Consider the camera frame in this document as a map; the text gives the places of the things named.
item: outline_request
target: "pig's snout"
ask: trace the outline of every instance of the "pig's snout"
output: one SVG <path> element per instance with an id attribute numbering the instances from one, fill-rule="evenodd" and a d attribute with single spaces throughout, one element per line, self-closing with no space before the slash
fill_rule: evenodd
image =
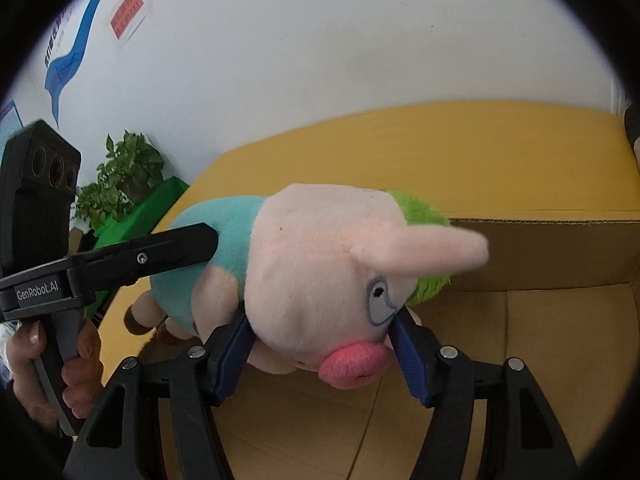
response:
<path id="1" fill-rule="evenodd" d="M 318 368 L 318 377 L 340 390 L 351 390 L 378 380 L 391 361 L 383 344 L 355 343 L 336 350 Z"/>

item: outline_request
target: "pig's eye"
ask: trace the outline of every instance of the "pig's eye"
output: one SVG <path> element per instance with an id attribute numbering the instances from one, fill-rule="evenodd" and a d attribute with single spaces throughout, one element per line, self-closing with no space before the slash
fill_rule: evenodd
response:
<path id="1" fill-rule="evenodd" d="M 383 324 L 396 313 L 389 300 L 388 285 L 384 278 L 376 278 L 369 283 L 367 313 L 369 321 L 374 326 Z"/>

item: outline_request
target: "stuffed pig toy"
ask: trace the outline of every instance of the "stuffed pig toy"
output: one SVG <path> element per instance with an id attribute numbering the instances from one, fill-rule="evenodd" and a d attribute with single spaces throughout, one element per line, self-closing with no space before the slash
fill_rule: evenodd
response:
<path id="1" fill-rule="evenodd" d="M 488 258 L 484 237 L 401 192 L 294 184 L 196 204 L 172 228 L 200 222 L 218 232 L 218 250 L 208 264 L 152 276 L 125 316 L 130 332 L 165 320 L 173 336 L 204 341 L 244 300 L 256 335 L 251 365 L 312 370 L 343 389 L 382 376 L 387 330 L 403 305 Z"/>

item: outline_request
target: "green plant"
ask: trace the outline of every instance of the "green plant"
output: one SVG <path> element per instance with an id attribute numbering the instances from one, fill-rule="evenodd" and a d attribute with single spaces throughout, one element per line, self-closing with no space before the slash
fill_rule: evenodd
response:
<path id="1" fill-rule="evenodd" d="M 125 130 L 114 144 L 107 135 L 107 162 L 97 167 L 97 181 L 79 188 L 74 217 L 97 229 L 108 216 L 121 221 L 162 182 L 164 159 L 143 134 Z"/>

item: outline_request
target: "metal bolt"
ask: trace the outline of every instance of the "metal bolt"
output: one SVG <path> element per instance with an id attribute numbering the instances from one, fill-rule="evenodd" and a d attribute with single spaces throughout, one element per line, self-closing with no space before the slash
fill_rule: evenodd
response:
<path id="1" fill-rule="evenodd" d="M 509 359 L 507 361 L 507 364 L 509 365 L 509 368 L 511 368 L 511 370 L 515 370 L 516 372 L 521 372 L 524 370 L 524 363 L 517 357 L 512 357 L 511 359 Z"/>
<path id="2" fill-rule="evenodd" d="M 200 345 L 192 346 L 187 350 L 187 354 L 191 359 L 197 359 L 198 357 L 202 357 L 204 355 L 204 352 L 206 352 L 206 350 L 204 349 L 204 346 L 200 346 Z"/>
<path id="3" fill-rule="evenodd" d="M 445 359 L 455 359 L 458 357 L 458 349 L 453 346 L 443 346 L 440 349 L 440 355 Z"/>
<path id="4" fill-rule="evenodd" d="M 131 370 L 137 364 L 138 364 L 138 359 L 136 359 L 135 357 L 127 357 L 122 362 L 122 369 L 123 370 Z"/>

